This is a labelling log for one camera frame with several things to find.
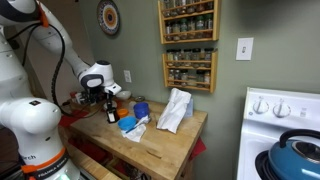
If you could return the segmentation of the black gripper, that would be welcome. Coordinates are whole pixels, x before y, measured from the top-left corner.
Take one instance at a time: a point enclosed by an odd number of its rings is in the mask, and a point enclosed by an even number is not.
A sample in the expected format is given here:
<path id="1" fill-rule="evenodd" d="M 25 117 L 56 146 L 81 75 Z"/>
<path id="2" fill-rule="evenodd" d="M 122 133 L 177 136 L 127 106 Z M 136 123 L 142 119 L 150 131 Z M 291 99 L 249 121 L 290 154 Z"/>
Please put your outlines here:
<path id="1" fill-rule="evenodd" d="M 106 100 L 106 112 L 113 113 L 112 96 L 104 93 L 99 87 L 85 89 L 81 92 L 80 103 L 93 105 Z"/>

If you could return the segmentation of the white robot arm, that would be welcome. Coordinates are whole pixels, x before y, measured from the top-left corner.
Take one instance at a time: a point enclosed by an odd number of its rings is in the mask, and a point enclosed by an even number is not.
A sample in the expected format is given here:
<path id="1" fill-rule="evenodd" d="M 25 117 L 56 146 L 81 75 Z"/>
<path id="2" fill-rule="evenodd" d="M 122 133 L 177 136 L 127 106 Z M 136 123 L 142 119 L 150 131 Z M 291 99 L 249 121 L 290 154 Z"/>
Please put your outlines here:
<path id="1" fill-rule="evenodd" d="M 67 61 L 83 87 L 101 87 L 112 95 L 120 92 L 111 64 L 83 62 L 62 24 L 39 0 L 0 0 L 0 26 L 12 25 L 29 31 L 42 46 Z M 58 133 L 60 108 L 32 95 L 28 75 L 8 39 L 1 36 L 0 43 L 0 123 L 17 139 L 22 172 L 29 180 L 80 180 L 80 170 L 69 159 Z"/>

